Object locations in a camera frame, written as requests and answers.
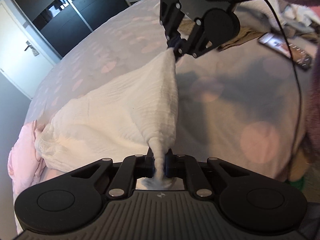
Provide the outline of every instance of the white door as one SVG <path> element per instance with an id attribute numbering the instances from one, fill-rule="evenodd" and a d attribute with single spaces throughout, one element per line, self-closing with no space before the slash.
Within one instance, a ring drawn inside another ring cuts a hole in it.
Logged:
<path id="1" fill-rule="evenodd" d="M 0 71 L 27 97 L 33 98 L 53 66 L 54 62 L 0 0 Z"/>

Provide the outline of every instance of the phone screen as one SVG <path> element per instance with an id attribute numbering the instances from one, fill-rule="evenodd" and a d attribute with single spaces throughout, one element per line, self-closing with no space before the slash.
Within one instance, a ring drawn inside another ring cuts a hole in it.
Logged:
<path id="1" fill-rule="evenodd" d="M 266 45 L 267 47 L 274 49 L 275 51 L 285 55 L 287 58 L 290 57 L 288 46 L 284 39 L 280 36 L 272 33 L 267 33 L 259 38 L 259 42 Z M 298 48 L 294 44 L 290 44 L 293 60 L 302 66 L 304 69 L 310 68 L 312 58 L 305 51 Z"/>

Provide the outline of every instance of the black cable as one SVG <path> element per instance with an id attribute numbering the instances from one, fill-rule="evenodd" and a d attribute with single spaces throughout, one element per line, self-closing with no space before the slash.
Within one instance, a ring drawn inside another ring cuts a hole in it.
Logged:
<path id="1" fill-rule="evenodd" d="M 235 3 L 247 2 L 247 1 L 252 1 L 252 0 L 238 0 L 238 1 L 235 1 Z"/>
<path id="2" fill-rule="evenodd" d="M 299 125 L 300 125 L 301 112 L 302 112 L 302 92 L 301 92 L 300 82 L 299 82 L 299 79 L 298 79 L 296 63 L 294 62 L 292 51 L 291 51 L 291 48 L 289 46 L 289 42 L 287 40 L 287 37 L 285 36 L 284 30 L 283 30 L 283 28 L 281 26 L 281 23 L 280 23 L 280 21 L 279 21 L 279 19 L 277 17 L 277 14 L 276 14 L 275 10 L 273 9 L 273 7 L 271 6 L 271 4 L 269 3 L 268 0 L 264 0 L 264 1 L 269 6 L 270 10 L 272 11 L 272 14 L 276 18 L 276 21 L 277 21 L 277 23 L 279 25 L 281 34 L 282 34 L 282 36 L 283 36 L 283 38 L 285 40 L 285 43 L 287 44 L 287 47 L 288 47 L 288 50 L 289 50 L 289 53 L 290 53 L 291 62 L 292 62 L 294 78 L 295 78 L 296 85 L 297 85 L 297 90 L 298 90 L 299 108 L 298 108 L 297 122 L 296 122 L 295 129 L 294 129 L 293 142 L 292 142 L 292 145 L 291 145 L 291 157 L 290 157 L 290 160 L 289 160 L 289 163 L 288 163 L 288 166 L 289 166 L 289 169 L 290 169 L 291 165 L 292 165 L 292 160 L 293 160 L 293 157 L 294 157 L 294 145 L 295 145 L 295 143 L 297 141 L 298 132 L 299 132 Z"/>

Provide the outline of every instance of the door frame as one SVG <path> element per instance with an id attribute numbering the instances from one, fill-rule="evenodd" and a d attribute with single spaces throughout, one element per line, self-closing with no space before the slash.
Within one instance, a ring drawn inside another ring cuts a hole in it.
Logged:
<path id="1" fill-rule="evenodd" d="M 55 66 L 55 62 L 44 52 L 44 50 L 38 45 L 38 43 L 33 39 L 33 37 L 27 32 L 27 30 L 22 26 L 22 24 L 18 21 L 18 19 L 14 16 L 12 11 L 9 9 L 4 0 L 0 0 L 0 5 L 4 7 L 7 11 L 11 19 L 15 22 L 18 28 L 24 33 L 24 35 L 28 38 L 28 41 L 32 44 L 32 46 L 40 53 L 44 58 L 52 64 L 52 68 Z M 32 99 L 29 95 L 27 95 L 1 68 L 0 72 L 18 89 L 21 93 L 23 93 L 27 98 Z"/>

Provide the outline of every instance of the bed sheet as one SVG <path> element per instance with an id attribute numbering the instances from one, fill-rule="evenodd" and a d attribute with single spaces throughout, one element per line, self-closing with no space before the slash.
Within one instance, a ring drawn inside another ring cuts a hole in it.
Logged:
<path id="1" fill-rule="evenodd" d="M 47 124 L 70 99 L 142 67 L 166 49 L 154 6 L 143 0 L 111 18 L 70 51 L 40 84 L 26 122 Z M 297 45 L 315 54 L 316 48 Z M 310 72 L 299 72 L 305 103 Z M 175 154 L 224 159 L 280 178 L 290 157 L 298 94 L 289 60 L 257 40 L 176 65 L 179 114 Z M 299 139 L 304 134 L 300 122 Z"/>

